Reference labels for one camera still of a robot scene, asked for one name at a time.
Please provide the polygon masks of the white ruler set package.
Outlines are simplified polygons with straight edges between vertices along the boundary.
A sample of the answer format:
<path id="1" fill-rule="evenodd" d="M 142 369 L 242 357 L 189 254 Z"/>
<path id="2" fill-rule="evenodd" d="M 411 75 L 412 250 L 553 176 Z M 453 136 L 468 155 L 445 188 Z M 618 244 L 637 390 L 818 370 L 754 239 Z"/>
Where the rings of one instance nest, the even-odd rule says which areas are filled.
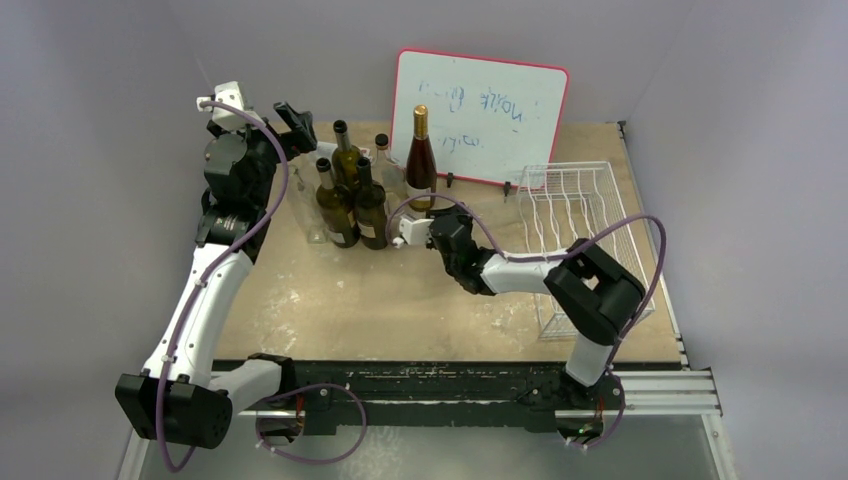
<path id="1" fill-rule="evenodd" d="M 317 142 L 317 148 L 315 150 L 315 155 L 317 157 L 330 158 L 336 148 L 337 148 L 336 143 L 318 141 Z M 371 153 L 371 150 L 369 148 L 360 147 L 359 151 L 360 151 L 360 153 L 362 154 L 363 157 L 367 158 L 369 161 L 373 161 L 372 153 Z"/>

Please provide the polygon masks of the olive bottle silver cap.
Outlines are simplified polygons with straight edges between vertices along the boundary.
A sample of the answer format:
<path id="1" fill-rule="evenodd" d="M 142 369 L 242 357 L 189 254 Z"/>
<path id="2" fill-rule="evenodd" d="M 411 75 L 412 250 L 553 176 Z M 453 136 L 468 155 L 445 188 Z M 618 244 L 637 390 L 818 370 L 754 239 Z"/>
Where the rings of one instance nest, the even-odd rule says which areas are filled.
<path id="1" fill-rule="evenodd" d="M 359 240 L 359 230 L 354 218 L 352 194 L 343 183 L 336 182 L 329 159 L 319 158 L 316 170 L 320 181 L 316 202 L 328 238 L 339 248 L 353 247 Z"/>
<path id="2" fill-rule="evenodd" d="M 348 126 L 344 120 L 336 120 L 333 123 L 333 131 L 336 148 L 333 151 L 331 163 L 336 183 L 344 185 L 355 195 L 360 189 L 357 162 L 361 157 L 361 150 L 351 142 Z"/>

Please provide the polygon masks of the brown wine bottle gold cap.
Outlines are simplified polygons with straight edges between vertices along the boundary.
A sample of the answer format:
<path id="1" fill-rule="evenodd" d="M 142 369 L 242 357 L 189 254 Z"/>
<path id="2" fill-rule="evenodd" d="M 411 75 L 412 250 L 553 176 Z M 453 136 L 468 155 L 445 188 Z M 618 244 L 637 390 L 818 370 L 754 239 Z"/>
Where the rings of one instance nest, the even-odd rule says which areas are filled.
<path id="1" fill-rule="evenodd" d="M 408 197 L 436 191 L 437 171 L 429 138 L 428 109 L 425 105 L 417 105 L 413 109 L 413 136 L 407 157 L 405 181 Z"/>

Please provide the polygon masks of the clear glass bottle black cap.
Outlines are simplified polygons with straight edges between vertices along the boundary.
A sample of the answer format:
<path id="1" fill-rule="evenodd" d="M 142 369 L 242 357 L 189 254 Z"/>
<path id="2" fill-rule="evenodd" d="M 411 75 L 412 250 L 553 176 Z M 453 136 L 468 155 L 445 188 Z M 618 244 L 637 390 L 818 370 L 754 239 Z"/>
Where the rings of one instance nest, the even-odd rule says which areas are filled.
<path id="1" fill-rule="evenodd" d="M 379 133 L 374 138 L 375 150 L 372 167 L 386 192 L 387 213 L 392 213 L 407 198 L 405 172 L 392 156 L 389 137 Z"/>

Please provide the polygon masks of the dark green bottle black cap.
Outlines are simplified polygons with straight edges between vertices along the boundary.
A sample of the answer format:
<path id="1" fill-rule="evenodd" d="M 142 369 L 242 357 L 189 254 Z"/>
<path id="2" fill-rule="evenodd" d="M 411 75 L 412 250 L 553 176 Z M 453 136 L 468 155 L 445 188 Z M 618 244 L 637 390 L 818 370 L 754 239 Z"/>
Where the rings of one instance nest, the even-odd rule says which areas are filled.
<path id="1" fill-rule="evenodd" d="M 360 186 L 354 199 L 354 211 L 360 239 L 368 249 L 382 250 L 388 246 L 386 193 L 374 180 L 367 158 L 361 156 L 357 160 L 356 171 Z"/>

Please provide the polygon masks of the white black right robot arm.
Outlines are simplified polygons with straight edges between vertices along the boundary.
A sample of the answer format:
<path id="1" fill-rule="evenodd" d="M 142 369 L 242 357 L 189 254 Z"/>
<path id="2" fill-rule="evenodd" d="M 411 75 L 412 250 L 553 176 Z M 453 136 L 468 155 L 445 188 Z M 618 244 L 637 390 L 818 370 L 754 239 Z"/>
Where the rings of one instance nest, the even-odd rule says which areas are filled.
<path id="1" fill-rule="evenodd" d="M 576 240 L 562 259 L 550 255 L 533 260 L 527 255 L 509 259 L 478 246 L 467 214 L 440 216 L 428 233 L 428 246 L 439 252 L 446 273 L 467 292 L 550 296 L 577 329 L 561 381 L 563 397 L 584 407 L 599 396 L 599 380 L 614 347 L 646 299 L 640 280 L 586 238 Z"/>

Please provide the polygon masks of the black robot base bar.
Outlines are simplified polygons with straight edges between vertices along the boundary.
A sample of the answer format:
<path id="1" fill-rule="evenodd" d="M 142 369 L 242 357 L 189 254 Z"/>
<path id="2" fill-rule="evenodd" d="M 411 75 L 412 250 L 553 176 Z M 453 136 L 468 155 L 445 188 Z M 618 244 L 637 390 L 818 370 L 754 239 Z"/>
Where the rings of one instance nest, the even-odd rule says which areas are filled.
<path id="1" fill-rule="evenodd" d="M 562 362 L 296 360 L 284 370 L 288 400 L 244 411 L 272 435 L 301 415 L 308 435 L 340 426 L 509 427 L 597 437 L 624 390 L 605 375 L 585 388 Z"/>

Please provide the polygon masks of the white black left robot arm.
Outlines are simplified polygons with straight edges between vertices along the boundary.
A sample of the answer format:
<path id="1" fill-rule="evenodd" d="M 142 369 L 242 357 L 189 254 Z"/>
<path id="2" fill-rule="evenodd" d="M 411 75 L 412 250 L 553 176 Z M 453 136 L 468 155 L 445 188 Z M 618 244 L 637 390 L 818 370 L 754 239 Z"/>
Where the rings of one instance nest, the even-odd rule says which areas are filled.
<path id="1" fill-rule="evenodd" d="M 264 400 L 284 409 L 297 399 L 291 359 L 254 354 L 219 377 L 215 352 L 233 301 L 254 267 L 272 215 L 285 193 L 272 191 L 288 163 L 316 150 L 311 112 L 274 106 L 287 126 L 277 132 L 242 106 L 201 97 L 213 117 L 204 155 L 206 189 L 184 291 L 154 353 L 138 374 L 122 375 L 115 397 L 134 431 L 166 447 L 214 449 L 233 417 Z"/>

